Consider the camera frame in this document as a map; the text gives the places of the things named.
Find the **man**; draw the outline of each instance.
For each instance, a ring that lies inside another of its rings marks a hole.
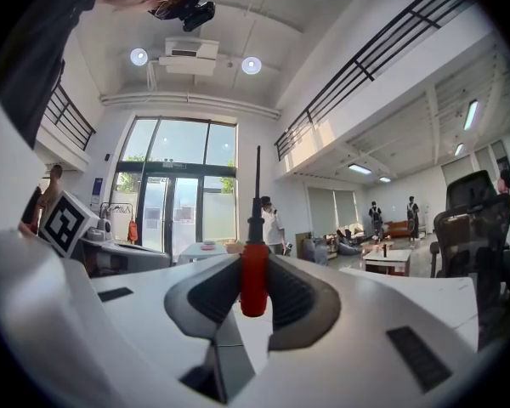
[[[43,192],[43,195],[37,200],[37,210],[42,210],[42,220],[48,216],[49,209],[60,195],[60,177],[62,177],[62,166],[54,165],[49,173],[49,187]]]
[[[0,51],[0,101],[25,142],[34,147],[53,89],[60,81],[62,54],[83,11],[96,3],[157,10],[159,18],[179,17],[199,0],[36,0],[8,8],[19,14]]]
[[[408,230],[410,230],[410,237],[408,241],[410,242],[410,247],[414,247],[416,245],[416,239],[419,236],[419,207],[414,202],[414,197],[410,197],[410,202],[406,206],[406,216],[408,219]]]
[[[372,202],[372,208],[368,211],[368,215],[371,217],[374,235],[377,235],[381,240],[383,238],[382,210],[380,210],[375,201]]]
[[[283,255],[287,247],[286,231],[281,223],[281,217],[278,211],[272,205],[269,196],[261,198],[263,206],[263,240],[270,251],[275,255]]]

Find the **ceiling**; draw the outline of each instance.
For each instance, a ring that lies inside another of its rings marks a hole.
[[[473,125],[464,130],[468,107],[479,101]],[[401,178],[481,148],[510,131],[510,65],[495,43],[408,105],[359,136],[342,142],[298,174],[372,185]],[[357,163],[363,175],[347,168]]]
[[[146,12],[100,5],[84,14],[76,37],[99,91],[106,95],[147,90],[146,68],[133,65],[130,52],[144,48],[154,60],[164,55],[165,38],[190,36],[219,41],[213,76],[168,74],[166,67],[155,65],[157,90],[224,97],[233,97],[233,93],[268,105],[288,54],[327,0],[211,1],[217,4],[215,18],[191,33],[183,32],[179,20],[163,22]],[[263,62],[256,76],[240,68],[248,56]]]

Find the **door frame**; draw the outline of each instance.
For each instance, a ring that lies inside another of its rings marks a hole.
[[[195,206],[195,241],[202,241],[202,215],[203,209],[203,190],[204,190],[204,176],[193,173],[185,173],[183,171],[169,171],[169,172],[148,172],[142,173],[142,179],[139,187],[138,205],[136,207],[136,224],[142,226],[138,228],[138,241],[137,245],[142,246],[143,240],[143,222],[144,222],[144,204],[145,192],[147,189],[147,182],[149,177],[159,179],[167,179],[167,188],[164,195],[164,202],[162,208],[162,243],[163,251],[170,255],[173,262],[173,202],[175,197],[177,179],[197,179],[198,184],[196,187],[196,206]]]

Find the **tree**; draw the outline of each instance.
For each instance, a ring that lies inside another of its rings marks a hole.
[[[234,163],[229,160],[227,166],[233,167]],[[222,194],[231,194],[235,191],[235,180],[232,177],[221,177],[219,181],[223,183],[223,188],[221,189]]]
[[[145,154],[137,154],[135,156],[129,156],[126,162],[143,162],[145,160]],[[117,183],[117,192],[124,194],[136,193],[139,190],[138,174],[137,173],[120,173],[119,180],[121,183]]]

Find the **black metal railing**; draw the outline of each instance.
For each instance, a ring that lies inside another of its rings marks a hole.
[[[468,0],[415,0],[400,12],[321,89],[275,142],[279,161],[354,91],[373,82],[470,4]]]
[[[96,133],[60,85],[51,94],[43,115],[83,151],[91,136]]]

